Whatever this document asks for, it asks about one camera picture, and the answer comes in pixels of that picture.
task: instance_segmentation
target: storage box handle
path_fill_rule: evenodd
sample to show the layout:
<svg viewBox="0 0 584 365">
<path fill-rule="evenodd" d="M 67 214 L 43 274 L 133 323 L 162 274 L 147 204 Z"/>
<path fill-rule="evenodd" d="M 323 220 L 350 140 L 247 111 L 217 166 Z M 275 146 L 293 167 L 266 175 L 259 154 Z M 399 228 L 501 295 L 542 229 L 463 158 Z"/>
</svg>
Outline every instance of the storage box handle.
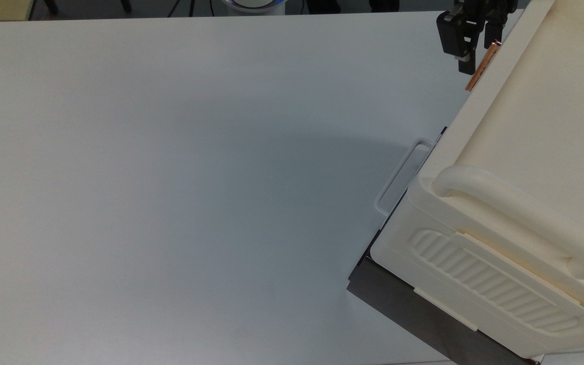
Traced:
<svg viewBox="0 0 584 365">
<path fill-rule="evenodd" d="M 584 227 L 577 222 L 477 166 L 443 169 L 431 188 L 440 197 L 448 197 L 454 190 L 469 194 L 535 231 L 568 252 L 569 271 L 584 279 Z"/>
</svg>

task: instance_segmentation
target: white tabletop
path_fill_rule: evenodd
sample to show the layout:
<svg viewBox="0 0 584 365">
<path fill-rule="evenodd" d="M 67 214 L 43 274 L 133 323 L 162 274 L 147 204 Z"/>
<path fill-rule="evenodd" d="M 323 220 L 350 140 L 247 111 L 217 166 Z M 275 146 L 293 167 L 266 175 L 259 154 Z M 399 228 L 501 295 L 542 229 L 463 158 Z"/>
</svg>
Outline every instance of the white tabletop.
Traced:
<svg viewBox="0 0 584 365">
<path fill-rule="evenodd" d="M 346 291 L 466 98 L 435 19 L 0 23 L 0 364 L 443 360 Z"/>
</svg>

